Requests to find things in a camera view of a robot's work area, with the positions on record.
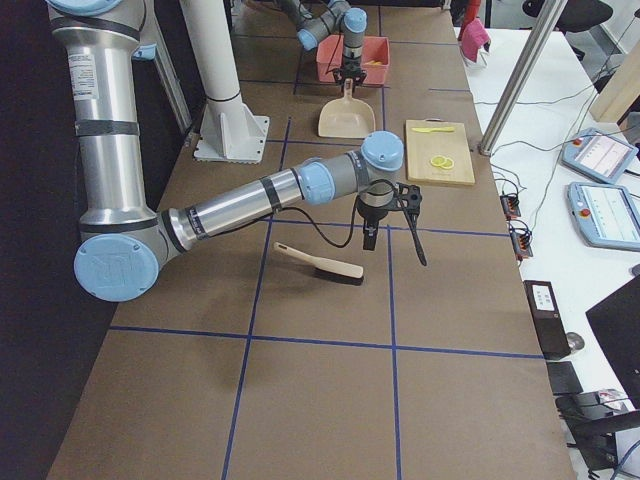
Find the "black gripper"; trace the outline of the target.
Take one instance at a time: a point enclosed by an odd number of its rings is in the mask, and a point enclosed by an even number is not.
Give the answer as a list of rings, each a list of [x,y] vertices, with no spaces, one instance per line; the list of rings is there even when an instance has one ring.
[[[376,180],[368,189],[357,196],[356,209],[364,220],[363,249],[376,249],[379,222],[389,212],[402,212],[409,227],[418,260],[422,266],[427,266],[417,223],[421,210],[421,190],[417,185],[392,183],[388,180]]]
[[[347,79],[351,79],[354,86],[362,85],[367,72],[361,67],[353,65],[342,66],[331,70],[334,82],[343,86]]]

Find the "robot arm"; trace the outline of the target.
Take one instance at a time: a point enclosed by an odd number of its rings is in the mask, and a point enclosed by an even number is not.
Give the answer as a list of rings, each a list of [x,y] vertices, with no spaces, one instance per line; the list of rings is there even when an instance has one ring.
[[[162,271],[203,241],[230,235],[281,212],[341,198],[353,201],[351,216],[363,223],[363,247],[373,250],[377,225],[400,213],[411,235],[418,232],[421,196],[400,181],[403,140],[370,130],[356,147],[329,158],[311,157],[289,168],[194,201],[196,182],[178,172],[194,165],[255,166],[264,156],[270,119],[254,114],[242,97],[226,5],[182,1],[184,24],[205,96],[192,113],[163,36],[153,1],[51,1],[53,38],[64,48],[74,103],[74,132],[83,175],[85,212],[78,221],[73,260],[78,285],[107,302],[146,294]],[[167,157],[167,179],[156,207],[147,198],[145,160],[136,99],[134,61],[147,50],[180,142]]]
[[[332,34],[340,34],[343,40],[340,66],[332,71],[334,81],[343,85],[350,79],[353,86],[364,83],[367,73],[362,68],[367,14],[352,7],[348,1],[329,1],[326,11],[319,17],[298,0],[276,1],[276,6],[294,24],[297,38],[305,51],[316,49]]]

